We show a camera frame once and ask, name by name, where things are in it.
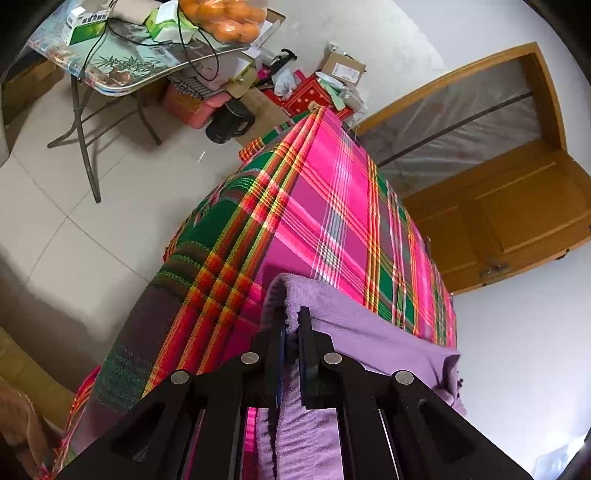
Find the lavender blanket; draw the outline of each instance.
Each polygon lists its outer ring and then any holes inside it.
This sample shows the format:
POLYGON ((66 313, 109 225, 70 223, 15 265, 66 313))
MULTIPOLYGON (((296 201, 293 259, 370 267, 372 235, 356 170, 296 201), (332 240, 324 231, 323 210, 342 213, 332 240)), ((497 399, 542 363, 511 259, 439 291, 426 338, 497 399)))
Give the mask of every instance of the lavender blanket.
POLYGON ((275 478, 272 431, 277 479, 343 478, 336 412, 306 410, 301 406, 296 336, 301 306, 310 308, 312 327, 328 333, 336 351, 378 373, 391 375, 396 370, 409 370, 465 414, 459 397, 457 350, 421 340, 384 321, 334 287, 297 275, 280 274, 271 283, 263 307, 263 327, 269 325, 277 306, 285 306, 287 314, 288 366, 278 419, 269 419, 266 409, 260 409, 256 418, 259 479, 275 478))

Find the white wall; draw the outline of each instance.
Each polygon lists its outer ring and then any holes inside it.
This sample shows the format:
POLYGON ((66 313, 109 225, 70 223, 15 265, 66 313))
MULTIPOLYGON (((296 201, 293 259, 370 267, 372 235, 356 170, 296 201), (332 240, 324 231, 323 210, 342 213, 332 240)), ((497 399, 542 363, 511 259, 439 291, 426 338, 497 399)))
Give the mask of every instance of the white wall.
MULTIPOLYGON (((544 54, 568 150, 591 172, 591 87, 521 0, 398 0, 449 69, 529 41, 544 54)), ((468 419, 525 469, 591 426, 591 244, 454 300, 468 419)))
POLYGON ((367 65, 359 82, 368 114, 447 72, 425 35, 391 0, 269 0, 287 19, 265 43, 289 48, 291 65, 312 74, 328 42, 367 65))

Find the round screw head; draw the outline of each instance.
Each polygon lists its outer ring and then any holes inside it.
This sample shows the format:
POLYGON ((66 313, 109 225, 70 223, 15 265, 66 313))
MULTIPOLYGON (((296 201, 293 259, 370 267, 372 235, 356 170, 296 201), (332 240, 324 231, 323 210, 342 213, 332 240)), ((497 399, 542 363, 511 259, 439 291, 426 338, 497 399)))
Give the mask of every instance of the round screw head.
POLYGON ((252 365, 259 361, 259 356, 255 352, 246 352, 242 354, 240 360, 243 364, 252 365))
POLYGON ((414 376, 411 372, 407 372, 406 370, 401 370, 400 372, 396 372, 394 375, 396 381, 402 385, 410 385, 414 381, 414 376))
POLYGON ((177 370, 170 376, 170 381, 175 385, 182 385, 189 380, 189 374, 183 370, 177 370))
POLYGON ((341 357, 337 352, 331 352, 324 356, 324 361, 329 365, 338 365, 343 361, 343 357, 341 357))

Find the tabletop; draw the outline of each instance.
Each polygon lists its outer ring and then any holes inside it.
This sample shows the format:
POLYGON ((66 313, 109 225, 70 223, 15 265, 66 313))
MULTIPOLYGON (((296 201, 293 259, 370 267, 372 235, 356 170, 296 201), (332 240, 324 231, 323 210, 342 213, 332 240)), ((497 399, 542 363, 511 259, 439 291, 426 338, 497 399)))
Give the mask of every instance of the tabletop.
MULTIPOLYGON (((68 73, 80 77, 82 66, 90 49, 98 41, 91 38, 74 45, 61 40, 61 30, 67 13, 74 8, 76 0, 67 0, 39 26, 27 44, 68 73)), ((154 80, 189 65, 181 44, 155 45, 144 25, 134 25, 118 20, 109 20, 111 27, 120 35, 134 41, 153 44, 139 46, 121 40, 107 29, 86 65, 84 83, 99 93, 108 96, 128 95, 154 80)), ((217 54, 242 51, 245 47, 229 46, 217 42, 208 35, 217 54)), ((213 57, 207 43, 197 39, 187 44, 191 61, 213 57)))

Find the patterned tablecloth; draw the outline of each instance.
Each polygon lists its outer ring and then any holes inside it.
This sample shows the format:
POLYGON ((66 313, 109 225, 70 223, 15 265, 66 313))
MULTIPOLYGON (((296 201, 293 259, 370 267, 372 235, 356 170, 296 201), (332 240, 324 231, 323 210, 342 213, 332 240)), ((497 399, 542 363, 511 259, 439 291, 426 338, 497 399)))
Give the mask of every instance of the patterned tablecloth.
POLYGON ((209 372, 246 351, 281 272, 325 281, 386 322, 456 346, 450 296, 416 226, 365 150, 321 108, 186 220, 96 381, 81 389, 57 469, 173 370, 209 372))
MULTIPOLYGON (((62 42, 61 31, 66 23, 67 13, 76 4, 80 4, 79 0, 66 0, 62 3, 31 35, 27 44, 63 70, 80 77, 86 56, 98 39, 91 38, 74 45, 62 42)), ((125 38, 140 43, 153 43, 144 25, 117 20, 110 22, 112 28, 125 38)), ((223 45, 211 35, 205 35, 219 54, 244 50, 244 46, 223 45)), ((212 56, 212 49, 199 40, 199 34, 195 38, 187 45, 191 60, 212 56)), ((117 38, 108 30, 100 42, 85 68, 84 82, 103 95, 127 95, 187 65, 187 57, 180 44, 139 46, 117 38)))

